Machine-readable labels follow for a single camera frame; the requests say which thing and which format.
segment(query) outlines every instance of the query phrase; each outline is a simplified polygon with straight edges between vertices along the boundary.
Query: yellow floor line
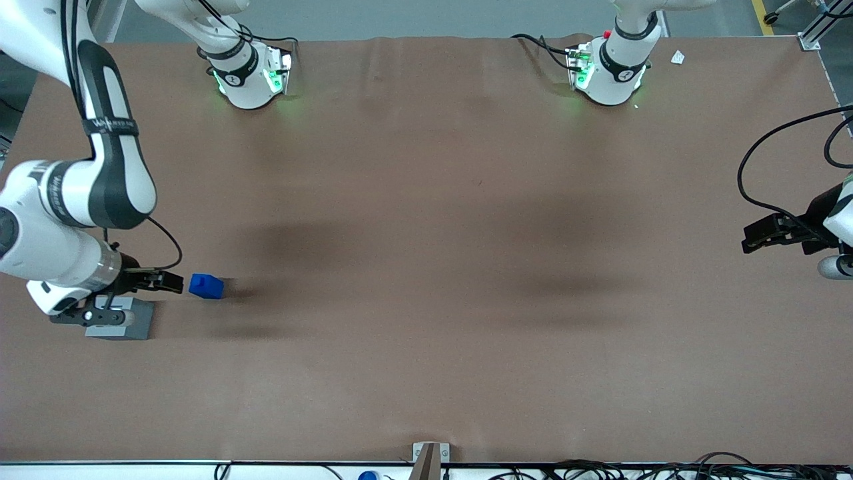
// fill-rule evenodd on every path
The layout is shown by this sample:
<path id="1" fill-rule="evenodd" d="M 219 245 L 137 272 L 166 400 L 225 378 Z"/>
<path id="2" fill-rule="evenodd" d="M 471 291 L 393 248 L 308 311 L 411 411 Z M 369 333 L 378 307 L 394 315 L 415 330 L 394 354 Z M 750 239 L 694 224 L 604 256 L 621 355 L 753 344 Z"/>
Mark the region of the yellow floor line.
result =
<path id="1" fill-rule="evenodd" d="M 775 35 L 773 27 L 764 23 L 764 16 L 767 14 L 767 10 L 764 9 L 764 0 L 752 0 L 752 9 L 755 10 L 755 16 L 758 17 L 761 33 L 763 35 Z"/>

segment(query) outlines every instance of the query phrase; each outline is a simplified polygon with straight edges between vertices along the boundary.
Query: white robotic arm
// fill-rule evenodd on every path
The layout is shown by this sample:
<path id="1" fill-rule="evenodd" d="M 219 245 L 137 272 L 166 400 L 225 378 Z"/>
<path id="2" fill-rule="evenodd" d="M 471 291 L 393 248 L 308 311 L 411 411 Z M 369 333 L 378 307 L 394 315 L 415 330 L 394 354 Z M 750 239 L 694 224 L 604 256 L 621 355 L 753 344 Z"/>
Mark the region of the white robotic arm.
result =
<path id="1" fill-rule="evenodd" d="M 199 45 L 213 66 L 219 90 L 234 106 L 263 107 L 285 93 L 292 63 L 289 52 L 259 42 L 228 16 L 245 10 L 248 0 L 136 0 L 136 4 Z"/>
<path id="2" fill-rule="evenodd" d="M 610 0 L 616 25 L 608 38 L 594 38 L 570 54 L 569 80 L 592 101 L 619 105 L 640 87 L 646 62 L 661 35 L 657 10 L 694 10 L 716 0 Z"/>
<path id="3" fill-rule="evenodd" d="M 175 276 L 142 272 L 80 230 L 133 228 L 157 202 L 119 69 L 95 42 L 84 6 L 0 0 L 0 49 L 72 87 L 92 148 L 91 158 L 25 161 L 9 174 L 0 192 L 0 272 L 30 280 L 27 289 L 48 315 L 97 292 L 179 293 Z"/>

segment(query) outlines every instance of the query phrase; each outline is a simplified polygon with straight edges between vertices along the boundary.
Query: gray block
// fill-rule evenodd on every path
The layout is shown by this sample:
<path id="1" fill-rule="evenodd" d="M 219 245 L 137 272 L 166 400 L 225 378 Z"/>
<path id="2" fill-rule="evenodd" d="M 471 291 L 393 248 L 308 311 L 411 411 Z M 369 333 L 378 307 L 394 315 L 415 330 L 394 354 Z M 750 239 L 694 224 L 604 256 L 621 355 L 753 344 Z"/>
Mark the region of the gray block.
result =
<path id="1" fill-rule="evenodd" d="M 96 307 L 103 307 L 105 296 L 95 299 Z M 86 327 L 86 336 L 104 340 L 148 340 L 151 318 L 154 316 L 154 304 L 132 296 L 113 298 L 113 310 L 124 310 L 126 320 L 121 325 L 93 325 Z"/>

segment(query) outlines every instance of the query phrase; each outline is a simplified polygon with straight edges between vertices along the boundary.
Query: gray floor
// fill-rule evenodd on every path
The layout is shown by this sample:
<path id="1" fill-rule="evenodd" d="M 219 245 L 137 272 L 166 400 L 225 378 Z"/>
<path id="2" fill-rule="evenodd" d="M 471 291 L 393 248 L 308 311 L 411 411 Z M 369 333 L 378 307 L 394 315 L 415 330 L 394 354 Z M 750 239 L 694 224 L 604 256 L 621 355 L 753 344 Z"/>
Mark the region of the gray floor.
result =
<path id="1" fill-rule="evenodd" d="M 768 11 L 779 8 L 784 0 L 767 0 Z M 800 2 L 779 15 L 773 25 L 777 35 L 802 31 L 816 16 L 816 10 Z M 853 102 L 853 19 L 836 22 L 821 39 L 821 58 L 833 81 L 835 95 L 842 105 Z"/>
<path id="2" fill-rule="evenodd" d="M 783 0 L 765 0 L 767 10 Z M 96 0 L 105 11 L 120 12 L 115 28 L 96 25 L 101 40 L 117 42 L 188 42 L 168 23 L 147 15 L 134 0 Z M 254 0 L 237 18 L 267 36 L 294 36 L 302 40 L 356 40 L 374 37 L 508 37 L 525 32 L 562 37 L 574 32 L 597 34 L 612 27 L 614 10 L 606 0 Z M 815 17 L 807 4 L 787 10 L 775 24 L 777 34 L 790 34 Z M 673 37 L 727 37 L 761 35 L 756 13 L 746 0 L 717 0 L 709 9 L 668 12 Z M 853 20 L 839 22 L 821 41 L 827 71 L 841 103 L 853 102 Z M 0 56 L 0 97 L 23 107 L 35 74 Z M 13 138 L 20 115 L 0 105 L 0 134 Z M 0 155 L 3 140 L 0 139 Z"/>

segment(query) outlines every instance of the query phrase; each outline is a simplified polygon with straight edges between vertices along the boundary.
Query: blue cube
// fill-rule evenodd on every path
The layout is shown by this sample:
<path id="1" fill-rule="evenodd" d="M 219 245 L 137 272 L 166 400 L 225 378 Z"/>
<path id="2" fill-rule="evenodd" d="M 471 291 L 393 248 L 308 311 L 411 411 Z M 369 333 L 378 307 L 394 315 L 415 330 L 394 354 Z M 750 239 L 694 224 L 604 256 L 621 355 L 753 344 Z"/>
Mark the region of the blue cube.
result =
<path id="1" fill-rule="evenodd" d="M 209 273 L 193 273 L 189 280 L 189 293 L 212 300 L 222 298 L 225 282 Z"/>

